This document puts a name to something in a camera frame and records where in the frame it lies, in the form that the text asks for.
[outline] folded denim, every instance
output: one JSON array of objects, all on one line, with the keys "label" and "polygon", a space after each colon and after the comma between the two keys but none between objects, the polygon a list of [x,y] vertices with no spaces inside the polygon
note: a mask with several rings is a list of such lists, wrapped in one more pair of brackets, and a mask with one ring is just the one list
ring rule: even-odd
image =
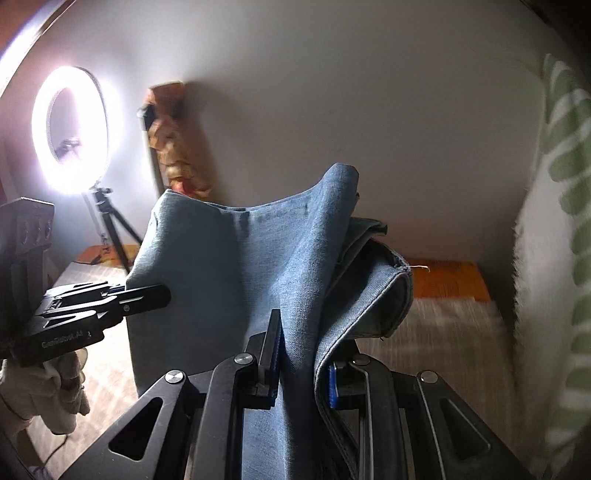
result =
[{"label": "folded denim", "polygon": [[353,167],[335,164],[309,190],[266,205],[167,191],[152,211],[127,286],[164,283],[172,301],[128,322],[140,394],[171,369],[213,369],[281,309],[280,391],[270,411],[245,412],[244,479],[336,477],[335,452],[355,471],[327,406],[328,358],[345,338],[390,335],[413,296],[408,264],[372,238],[385,225],[351,217],[357,181]]}]

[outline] tripod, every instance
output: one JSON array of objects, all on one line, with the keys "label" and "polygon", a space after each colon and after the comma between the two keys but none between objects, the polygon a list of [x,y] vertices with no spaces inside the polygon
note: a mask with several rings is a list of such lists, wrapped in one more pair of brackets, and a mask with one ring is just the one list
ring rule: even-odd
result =
[{"label": "tripod", "polygon": [[119,261],[123,268],[127,273],[129,273],[129,259],[127,258],[127,254],[123,249],[123,245],[121,244],[121,239],[119,238],[119,234],[115,229],[115,224],[113,223],[112,216],[114,216],[117,221],[121,224],[121,226],[129,232],[129,234],[133,237],[133,239],[138,242],[140,245],[142,244],[142,238],[136,233],[133,227],[123,218],[119,210],[117,210],[111,204],[109,200],[108,194],[112,193],[112,189],[104,189],[101,187],[92,187],[90,192],[95,197],[96,207],[98,208],[100,215],[103,219],[103,223],[105,224],[105,228],[107,229],[107,233],[109,234],[109,238],[111,239],[111,243],[115,247],[115,252],[117,253],[117,257],[119,257]]}]

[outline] ring light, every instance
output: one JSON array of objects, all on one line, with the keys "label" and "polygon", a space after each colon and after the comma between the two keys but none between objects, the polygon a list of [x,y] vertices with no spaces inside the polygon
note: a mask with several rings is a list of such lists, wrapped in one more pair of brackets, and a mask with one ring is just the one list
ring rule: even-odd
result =
[{"label": "ring light", "polygon": [[[79,124],[78,161],[62,162],[51,144],[49,119],[56,97],[70,89]],[[90,73],[77,67],[60,67],[45,80],[33,106],[33,144],[48,182],[68,193],[80,193],[95,185],[109,165],[105,106],[98,84]]]}]

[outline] tripod leg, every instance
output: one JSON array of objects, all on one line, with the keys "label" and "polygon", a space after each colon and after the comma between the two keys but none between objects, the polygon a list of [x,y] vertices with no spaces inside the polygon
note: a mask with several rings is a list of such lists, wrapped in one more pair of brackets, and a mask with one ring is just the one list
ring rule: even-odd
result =
[{"label": "tripod leg", "polygon": [[127,223],[127,220],[125,220],[123,218],[123,215],[121,215],[119,213],[119,210],[117,210],[116,208],[112,207],[111,208],[111,212],[113,213],[113,215],[115,215],[115,218],[117,218],[117,220],[119,221],[119,223],[121,224],[121,226],[123,228],[125,228],[129,232],[129,234],[134,238],[134,240],[141,245],[142,242],[143,242],[142,238],[136,233],[136,231],[133,229],[133,227],[130,224]]},{"label": "tripod leg", "polygon": [[115,229],[115,225],[113,224],[111,215],[105,212],[101,213],[101,215],[103,217],[105,227],[107,228],[107,232],[109,233],[109,237],[111,238],[111,242],[115,247],[115,251],[117,252],[117,256],[119,257],[121,265],[123,265],[125,271],[129,273],[129,260],[127,259],[125,250],[123,250],[123,245],[121,245],[121,240],[119,239],[119,235],[117,234],[117,230]]}]

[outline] silver screw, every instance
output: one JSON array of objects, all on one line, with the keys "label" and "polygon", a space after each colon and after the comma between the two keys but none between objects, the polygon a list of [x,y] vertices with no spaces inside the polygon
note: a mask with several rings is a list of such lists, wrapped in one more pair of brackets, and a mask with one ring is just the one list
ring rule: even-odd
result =
[{"label": "silver screw", "polygon": [[180,370],[171,370],[164,376],[164,379],[168,383],[179,383],[184,380],[184,373]]},{"label": "silver screw", "polygon": [[239,353],[237,356],[234,357],[234,361],[238,365],[248,365],[250,362],[252,362],[252,360],[252,355],[249,353]]},{"label": "silver screw", "polygon": [[353,364],[359,365],[360,367],[364,367],[365,365],[369,364],[369,361],[369,357],[367,355],[363,355],[362,353],[353,356]]},{"label": "silver screw", "polygon": [[423,380],[425,383],[437,383],[439,376],[435,372],[425,370],[424,372],[421,372],[421,380]]}]

